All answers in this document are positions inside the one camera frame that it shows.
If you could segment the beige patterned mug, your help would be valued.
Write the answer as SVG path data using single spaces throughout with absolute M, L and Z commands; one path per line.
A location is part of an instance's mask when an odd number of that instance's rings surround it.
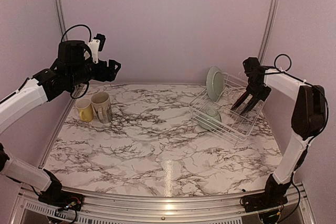
M 107 92 L 99 92 L 91 97 L 91 104 L 98 120 L 107 124 L 112 121 L 110 96 Z

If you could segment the green floral plate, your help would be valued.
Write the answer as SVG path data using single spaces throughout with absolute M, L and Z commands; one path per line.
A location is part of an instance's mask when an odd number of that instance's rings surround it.
M 216 102 L 224 90 L 224 77 L 220 68 L 210 67 L 206 77 L 206 91 L 208 97 Z

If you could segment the yellow mug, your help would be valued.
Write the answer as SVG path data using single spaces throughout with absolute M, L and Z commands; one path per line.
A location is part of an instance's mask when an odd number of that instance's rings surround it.
M 75 107 L 78 111 L 79 118 L 84 122 L 91 122 L 94 118 L 93 107 L 90 99 L 81 99 L 76 102 Z

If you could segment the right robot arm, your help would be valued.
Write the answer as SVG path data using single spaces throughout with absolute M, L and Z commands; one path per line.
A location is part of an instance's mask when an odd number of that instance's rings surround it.
M 291 138 L 276 170 L 268 177 L 264 192 L 241 198 L 246 211 L 265 209 L 287 203 L 286 192 L 293 183 L 296 170 L 302 165 L 311 142 L 326 128 L 329 107 L 324 88 L 312 85 L 281 70 L 276 65 L 263 66 L 255 57 L 243 61 L 248 78 L 246 91 L 231 107 L 237 110 L 245 100 L 242 116 L 259 101 L 266 101 L 273 89 L 291 98 L 294 109 L 291 117 Z

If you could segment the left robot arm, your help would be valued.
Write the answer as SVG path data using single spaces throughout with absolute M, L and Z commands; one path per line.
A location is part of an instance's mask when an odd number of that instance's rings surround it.
M 112 82 L 121 69 L 115 60 L 102 61 L 98 53 L 103 50 L 103 34 L 82 40 L 61 40 L 58 56 L 50 68 L 44 69 L 1 100 L 1 132 L 34 108 L 50 102 L 63 92 L 73 94 L 76 87 L 88 85 L 91 80 Z M 62 190 L 61 182 L 46 170 L 21 161 L 1 147 L 1 175 L 18 183 L 38 189 L 41 202 L 61 206 L 79 200 L 78 196 Z

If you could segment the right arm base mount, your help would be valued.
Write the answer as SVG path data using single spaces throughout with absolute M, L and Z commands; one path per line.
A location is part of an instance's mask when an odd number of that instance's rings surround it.
M 288 199 L 285 195 L 276 195 L 275 198 L 268 198 L 265 193 L 245 195 L 240 199 L 241 206 L 245 212 L 261 211 L 268 208 L 285 205 Z

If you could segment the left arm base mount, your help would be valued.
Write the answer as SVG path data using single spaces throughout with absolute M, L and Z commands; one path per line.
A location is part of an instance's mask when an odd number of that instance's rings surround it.
M 80 211 L 84 200 L 84 195 L 61 190 L 53 195 L 41 193 L 38 197 L 38 200 L 48 205 L 61 208 L 62 210 L 71 208 Z

